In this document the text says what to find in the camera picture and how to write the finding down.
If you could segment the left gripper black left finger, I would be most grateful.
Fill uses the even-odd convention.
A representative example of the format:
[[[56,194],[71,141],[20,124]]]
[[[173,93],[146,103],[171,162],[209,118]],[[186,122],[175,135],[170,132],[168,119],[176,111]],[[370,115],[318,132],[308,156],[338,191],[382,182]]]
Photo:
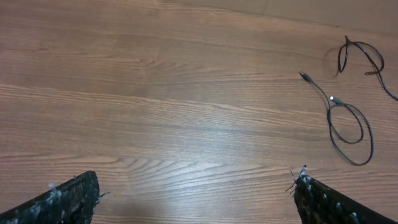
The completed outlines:
[[[86,171],[1,214],[1,224],[70,223],[90,224],[100,187],[96,172]]]

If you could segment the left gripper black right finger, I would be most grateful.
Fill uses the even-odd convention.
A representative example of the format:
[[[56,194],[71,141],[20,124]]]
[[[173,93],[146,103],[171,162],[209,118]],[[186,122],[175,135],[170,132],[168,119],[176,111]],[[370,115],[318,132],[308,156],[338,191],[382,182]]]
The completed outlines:
[[[287,189],[302,224],[397,224],[306,174],[304,165]]]

